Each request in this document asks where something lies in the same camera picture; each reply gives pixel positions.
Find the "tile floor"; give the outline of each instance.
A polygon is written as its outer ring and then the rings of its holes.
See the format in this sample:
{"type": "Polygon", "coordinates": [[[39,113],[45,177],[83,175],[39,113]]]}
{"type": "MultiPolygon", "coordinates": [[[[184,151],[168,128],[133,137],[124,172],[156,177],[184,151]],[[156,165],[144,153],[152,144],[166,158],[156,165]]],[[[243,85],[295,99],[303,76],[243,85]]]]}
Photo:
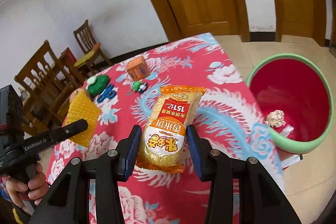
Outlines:
{"type": "MultiPolygon", "coordinates": [[[[265,58],[283,52],[302,55],[315,63],[325,75],[336,96],[336,58],[313,39],[282,36],[277,42],[242,43],[237,36],[216,37],[245,79],[265,58]]],[[[284,171],[286,195],[303,224],[311,224],[325,208],[336,188],[336,122],[314,151],[284,171]]]]}

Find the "green bucket rim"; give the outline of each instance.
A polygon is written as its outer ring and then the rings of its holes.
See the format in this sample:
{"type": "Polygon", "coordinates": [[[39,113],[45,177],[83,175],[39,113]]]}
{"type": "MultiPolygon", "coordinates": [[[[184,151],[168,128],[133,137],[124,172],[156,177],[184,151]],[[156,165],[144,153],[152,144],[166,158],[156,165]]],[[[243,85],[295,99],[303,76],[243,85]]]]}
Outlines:
{"type": "Polygon", "coordinates": [[[266,64],[268,64],[268,63],[270,63],[274,60],[278,60],[278,59],[294,59],[294,60],[297,60],[297,61],[301,61],[301,62],[305,63],[306,65],[308,65],[309,67],[311,67],[318,74],[320,79],[322,80],[322,82],[323,82],[323,84],[324,84],[324,86],[327,90],[327,93],[328,93],[329,105],[330,105],[329,119],[328,119],[328,123],[327,123],[327,126],[326,126],[324,132],[317,139],[312,140],[312,141],[308,141],[308,142],[295,141],[295,140],[291,140],[291,139],[288,139],[286,137],[283,137],[278,132],[271,129],[272,140],[273,140],[276,147],[281,148],[282,150],[288,151],[290,153],[294,153],[294,154],[308,153],[308,152],[312,151],[313,149],[315,149],[324,140],[324,138],[327,136],[328,131],[331,127],[332,119],[333,119],[333,115],[334,115],[334,101],[333,101],[331,89],[330,89],[330,86],[329,86],[327,80],[325,79],[323,73],[320,71],[320,69],[314,63],[312,63],[310,60],[304,58],[303,56],[300,56],[300,55],[297,55],[297,54],[289,54],[289,53],[276,54],[276,55],[270,56],[269,58],[266,58],[265,60],[260,62],[252,70],[252,72],[249,74],[249,76],[247,77],[247,79],[246,79],[247,86],[250,87],[253,76],[258,72],[258,70],[260,70],[264,65],[266,65],[266,64]]]}

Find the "snack package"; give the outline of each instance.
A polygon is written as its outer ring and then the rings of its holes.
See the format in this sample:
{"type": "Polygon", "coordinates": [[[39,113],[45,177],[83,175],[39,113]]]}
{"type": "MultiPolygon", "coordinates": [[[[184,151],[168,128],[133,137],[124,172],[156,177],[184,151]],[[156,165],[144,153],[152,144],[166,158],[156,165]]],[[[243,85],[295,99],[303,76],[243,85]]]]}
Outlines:
{"type": "Polygon", "coordinates": [[[170,85],[160,88],[142,133],[136,165],[166,173],[182,173],[181,157],[187,125],[192,123],[205,88],[170,85]]]}

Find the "red bucket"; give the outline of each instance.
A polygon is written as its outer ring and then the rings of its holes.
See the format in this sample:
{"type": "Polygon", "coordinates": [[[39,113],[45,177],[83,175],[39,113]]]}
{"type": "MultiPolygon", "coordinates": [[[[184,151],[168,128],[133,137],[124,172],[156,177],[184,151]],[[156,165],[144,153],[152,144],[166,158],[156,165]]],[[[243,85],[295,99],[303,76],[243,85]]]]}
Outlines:
{"type": "Polygon", "coordinates": [[[272,131],[277,147],[302,154],[325,138],[333,114],[332,95],[323,74],[309,60],[295,54],[272,56],[257,65],[246,82],[264,117],[277,109],[285,114],[286,124],[272,131]],[[287,125],[294,129],[284,137],[279,133],[287,125]]]}

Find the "red floral tablecloth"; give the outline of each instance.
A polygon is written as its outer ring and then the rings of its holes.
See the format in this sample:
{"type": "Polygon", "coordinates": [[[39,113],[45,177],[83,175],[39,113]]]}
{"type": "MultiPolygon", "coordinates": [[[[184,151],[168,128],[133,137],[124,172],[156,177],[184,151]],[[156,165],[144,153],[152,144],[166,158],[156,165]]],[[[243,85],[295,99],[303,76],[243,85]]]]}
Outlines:
{"type": "MultiPolygon", "coordinates": [[[[204,86],[206,94],[199,104],[194,124],[200,137],[230,157],[258,158],[281,188],[282,170],[270,141],[268,127],[255,99],[238,70],[211,34],[182,39],[141,54],[151,75],[143,80],[149,86],[142,95],[130,91],[132,80],[125,60],[100,74],[107,74],[117,96],[96,105],[102,110],[88,148],[69,140],[54,148],[46,172],[53,183],[73,158],[90,160],[114,149],[128,137],[134,124],[144,128],[163,85],[204,86]]],[[[135,167],[128,182],[119,183],[120,200],[127,224],[201,224],[204,223],[210,183],[201,183],[194,173],[188,147],[182,164],[184,173],[167,174],[135,167]]],[[[234,183],[234,223],[238,221],[238,184],[234,183]]],[[[90,186],[90,221],[95,218],[95,181],[90,186]]]]}

